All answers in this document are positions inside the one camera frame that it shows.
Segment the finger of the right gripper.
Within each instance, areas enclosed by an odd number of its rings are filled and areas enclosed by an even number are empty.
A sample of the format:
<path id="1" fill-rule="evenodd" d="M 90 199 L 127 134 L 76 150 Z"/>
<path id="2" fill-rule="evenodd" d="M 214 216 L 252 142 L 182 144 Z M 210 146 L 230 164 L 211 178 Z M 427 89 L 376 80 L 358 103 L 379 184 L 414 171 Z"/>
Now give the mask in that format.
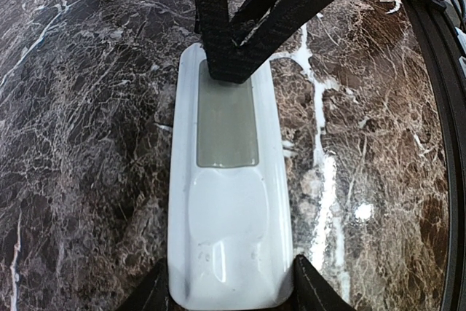
<path id="1" fill-rule="evenodd" d="M 225 71 L 232 53 L 227 0 L 195 0 L 200 34 L 211 71 Z"/>
<path id="2" fill-rule="evenodd" d="M 301 25 L 334 0 L 245 0 L 229 16 L 232 53 L 225 71 L 211 71 L 220 81 L 245 82 Z"/>

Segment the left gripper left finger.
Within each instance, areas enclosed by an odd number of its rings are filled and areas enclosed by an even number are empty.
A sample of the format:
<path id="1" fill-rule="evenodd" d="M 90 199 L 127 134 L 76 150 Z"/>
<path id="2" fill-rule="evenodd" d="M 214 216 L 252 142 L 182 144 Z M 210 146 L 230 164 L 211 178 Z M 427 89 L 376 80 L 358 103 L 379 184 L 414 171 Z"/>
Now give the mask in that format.
<path id="1" fill-rule="evenodd" d="M 137 288 L 119 306 L 121 311 L 167 311 L 170 309 L 167 262 L 160 259 Z"/>

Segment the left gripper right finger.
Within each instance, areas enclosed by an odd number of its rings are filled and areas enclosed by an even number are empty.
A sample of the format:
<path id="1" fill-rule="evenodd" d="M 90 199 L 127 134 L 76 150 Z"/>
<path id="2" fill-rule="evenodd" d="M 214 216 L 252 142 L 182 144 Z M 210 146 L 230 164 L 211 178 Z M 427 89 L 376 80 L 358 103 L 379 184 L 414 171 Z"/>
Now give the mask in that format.
<path id="1" fill-rule="evenodd" d="M 293 310 L 355 311 L 302 254 L 293 260 L 293 284 Z"/>

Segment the white remote control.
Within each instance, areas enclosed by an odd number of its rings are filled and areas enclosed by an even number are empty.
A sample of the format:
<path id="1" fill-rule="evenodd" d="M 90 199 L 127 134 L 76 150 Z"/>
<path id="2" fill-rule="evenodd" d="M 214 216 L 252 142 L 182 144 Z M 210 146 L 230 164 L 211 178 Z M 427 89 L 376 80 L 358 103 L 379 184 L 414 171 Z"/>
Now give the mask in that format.
<path id="1" fill-rule="evenodd" d="M 293 243 L 285 159 L 271 68 L 253 88 L 259 161 L 197 165 L 200 44 L 183 51 L 175 96 L 168 197 L 170 295 L 187 310 L 256 310 L 293 291 Z"/>

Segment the grey battery cover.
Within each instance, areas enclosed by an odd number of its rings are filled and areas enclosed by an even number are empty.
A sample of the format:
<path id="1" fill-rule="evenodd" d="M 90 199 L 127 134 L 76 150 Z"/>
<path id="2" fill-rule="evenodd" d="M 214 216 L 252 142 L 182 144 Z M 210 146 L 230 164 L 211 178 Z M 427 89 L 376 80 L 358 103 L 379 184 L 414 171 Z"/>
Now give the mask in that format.
<path id="1" fill-rule="evenodd" d="M 197 165 L 241 168 L 259 161 L 258 136 L 250 81 L 242 84 L 211 78 L 200 63 L 197 104 Z"/>

